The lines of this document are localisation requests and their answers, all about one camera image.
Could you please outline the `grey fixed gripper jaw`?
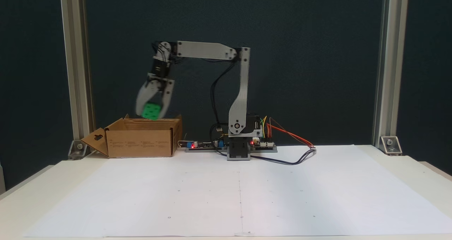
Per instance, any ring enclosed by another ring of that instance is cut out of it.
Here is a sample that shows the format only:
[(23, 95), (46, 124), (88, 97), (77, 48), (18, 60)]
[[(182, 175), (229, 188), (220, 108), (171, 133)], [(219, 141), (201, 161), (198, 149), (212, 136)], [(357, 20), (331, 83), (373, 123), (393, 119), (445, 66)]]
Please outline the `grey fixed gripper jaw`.
[(145, 106), (152, 97), (158, 92), (158, 81), (145, 82), (137, 95), (136, 99), (136, 114), (145, 117)]

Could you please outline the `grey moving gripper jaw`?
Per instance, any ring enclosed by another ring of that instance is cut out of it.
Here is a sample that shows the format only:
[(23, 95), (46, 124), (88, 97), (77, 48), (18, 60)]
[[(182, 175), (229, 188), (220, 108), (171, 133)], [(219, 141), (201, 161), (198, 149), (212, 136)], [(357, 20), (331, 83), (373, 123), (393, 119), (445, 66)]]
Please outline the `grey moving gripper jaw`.
[(174, 80), (167, 80), (165, 88), (163, 90), (163, 95), (162, 95), (162, 106), (161, 106), (161, 110), (160, 110), (160, 118), (165, 117), (165, 115), (168, 111), (168, 107), (171, 104), (171, 98), (172, 98), (172, 92), (174, 89), (174, 85), (175, 85)]

